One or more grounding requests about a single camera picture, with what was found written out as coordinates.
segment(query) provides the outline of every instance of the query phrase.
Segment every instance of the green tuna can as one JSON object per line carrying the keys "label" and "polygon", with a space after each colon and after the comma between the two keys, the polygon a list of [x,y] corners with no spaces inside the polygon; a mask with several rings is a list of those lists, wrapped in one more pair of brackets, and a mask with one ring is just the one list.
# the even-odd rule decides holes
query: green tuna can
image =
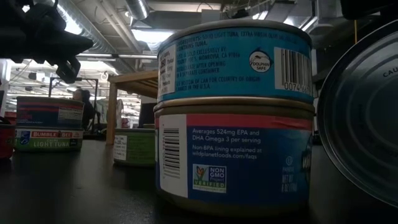
{"label": "green tuna can", "polygon": [[82,129],[17,127],[15,150],[76,151],[81,149],[82,142]]}
{"label": "green tuna can", "polygon": [[155,166],[154,129],[117,129],[113,159],[115,164],[128,166]]}

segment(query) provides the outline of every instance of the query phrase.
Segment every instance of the dolphin safe logo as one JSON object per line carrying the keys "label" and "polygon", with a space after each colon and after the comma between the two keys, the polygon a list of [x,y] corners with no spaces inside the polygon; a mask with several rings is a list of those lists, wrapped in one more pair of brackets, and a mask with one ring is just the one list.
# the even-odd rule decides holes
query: dolphin safe logo
{"label": "dolphin safe logo", "polygon": [[266,72],[272,65],[272,60],[260,48],[253,51],[249,57],[251,68],[256,72]]}
{"label": "dolphin safe logo", "polygon": [[226,167],[194,164],[192,189],[226,193]]}

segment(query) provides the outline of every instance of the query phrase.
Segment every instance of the bumble bee tuna can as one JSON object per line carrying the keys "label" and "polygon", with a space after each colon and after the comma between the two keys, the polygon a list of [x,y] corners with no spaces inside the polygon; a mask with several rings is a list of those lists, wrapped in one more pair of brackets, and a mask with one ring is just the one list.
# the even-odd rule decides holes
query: bumble bee tuna can
{"label": "bumble bee tuna can", "polygon": [[158,102],[257,96],[312,104],[311,38],[280,22],[228,20],[170,36],[159,48]]}
{"label": "bumble bee tuna can", "polygon": [[84,103],[58,98],[17,97],[17,126],[81,128]]}
{"label": "bumble bee tuna can", "polygon": [[83,142],[82,129],[17,127],[17,151],[76,151]]}
{"label": "bumble bee tuna can", "polygon": [[221,216],[305,209],[312,105],[276,98],[170,100],[155,107],[158,192]]}
{"label": "bumble bee tuna can", "polygon": [[113,159],[115,164],[153,167],[155,165],[155,130],[116,129]]}

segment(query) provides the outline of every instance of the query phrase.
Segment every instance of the tuna can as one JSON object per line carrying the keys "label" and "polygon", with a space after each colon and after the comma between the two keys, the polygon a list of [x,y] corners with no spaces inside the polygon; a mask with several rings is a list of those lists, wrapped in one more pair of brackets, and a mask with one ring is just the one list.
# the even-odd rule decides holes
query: tuna can
{"label": "tuna can", "polygon": [[76,151],[81,149],[82,142],[83,129],[17,127],[15,150]]}
{"label": "tuna can", "polygon": [[306,208],[313,114],[310,104],[277,98],[160,103],[158,191],[179,207],[211,215]]}
{"label": "tuna can", "polygon": [[326,78],[318,126],[327,154],[352,183],[398,207],[398,21],[347,51]]}
{"label": "tuna can", "polygon": [[17,126],[81,128],[84,103],[43,97],[17,97]]}
{"label": "tuna can", "polygon": [[113,159],[116,164],[154,166],[155,130],[117,129],[114,137]]}
{"label": "tuna can", "polygon": [[228,20],[170,36],[159,48],[158,102],[212,96],[312,104],[311,38],[280,22]]}
{"label": "tuna can", "polygon": [[15,138],[15,125],[0,117],[0,159],[9,159],[12,156]]}

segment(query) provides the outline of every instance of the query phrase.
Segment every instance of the table leg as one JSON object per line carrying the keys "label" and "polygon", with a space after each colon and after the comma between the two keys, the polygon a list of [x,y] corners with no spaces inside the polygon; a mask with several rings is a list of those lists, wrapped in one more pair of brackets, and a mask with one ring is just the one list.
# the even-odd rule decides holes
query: table leg
{"label": "table leg", "polygon": [[109,88],[109,105],[108,105],[108,126],[106,128],[106,144],[113,144],[114,129],[116,127],[116,103],[118,97],[118,89],[115,83],[111,83]]}

